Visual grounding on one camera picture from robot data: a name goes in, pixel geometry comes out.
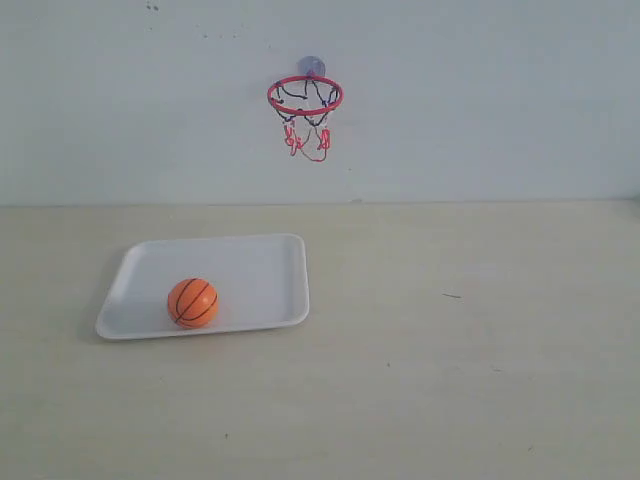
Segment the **clear suction cup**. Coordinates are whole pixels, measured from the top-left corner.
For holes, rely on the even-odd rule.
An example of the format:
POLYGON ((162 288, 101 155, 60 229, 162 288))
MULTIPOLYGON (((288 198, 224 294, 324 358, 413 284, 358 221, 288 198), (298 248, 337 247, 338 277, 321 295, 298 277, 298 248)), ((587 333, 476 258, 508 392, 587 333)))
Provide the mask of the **clear suction cup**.
POLYGON ((317 56, 305 56, 298 61, 297 71, 301 76, 324 77, 326 66, 323 60, 317 56))

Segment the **white rectangular tray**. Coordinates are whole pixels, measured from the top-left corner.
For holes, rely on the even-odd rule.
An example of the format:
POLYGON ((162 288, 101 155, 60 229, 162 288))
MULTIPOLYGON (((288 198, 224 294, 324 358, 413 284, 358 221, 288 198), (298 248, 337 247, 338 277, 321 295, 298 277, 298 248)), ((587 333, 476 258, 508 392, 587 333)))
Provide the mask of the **white rectangular tray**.
POLYGON ((96 320, 107 340, 141 340, 284 328, 310 310, 303 239, 295 234, 155 240, 130 248, 96 320), (182 280, 202 278, 219 294, 212 322, 178 326, 167 297, 182 280))

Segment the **small orange basketball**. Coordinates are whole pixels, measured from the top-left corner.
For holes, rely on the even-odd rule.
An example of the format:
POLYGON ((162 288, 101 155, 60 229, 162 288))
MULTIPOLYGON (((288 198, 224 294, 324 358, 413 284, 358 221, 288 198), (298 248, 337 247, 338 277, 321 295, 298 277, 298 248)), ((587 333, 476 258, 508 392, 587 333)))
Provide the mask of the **small orange basketball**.
POLYGON ((211 324, 218 312, 219 295, 202 278, 188 278, 176 284, 167 297, 170 319, 184 329, 199 329, 211 324))

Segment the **red mini basketball hoop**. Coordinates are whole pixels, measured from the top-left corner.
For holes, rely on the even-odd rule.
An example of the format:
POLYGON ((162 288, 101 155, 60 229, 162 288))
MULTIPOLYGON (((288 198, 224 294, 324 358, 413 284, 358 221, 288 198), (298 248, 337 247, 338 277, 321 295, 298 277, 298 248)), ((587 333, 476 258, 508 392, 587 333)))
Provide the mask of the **red mini basketball hoop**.
POLYGON ((289 154, 324 162, 332 144, 329 119, 343 103, 343 88, 326 77, 294 75, 275 81, 267 100, 282 123, 289 154))

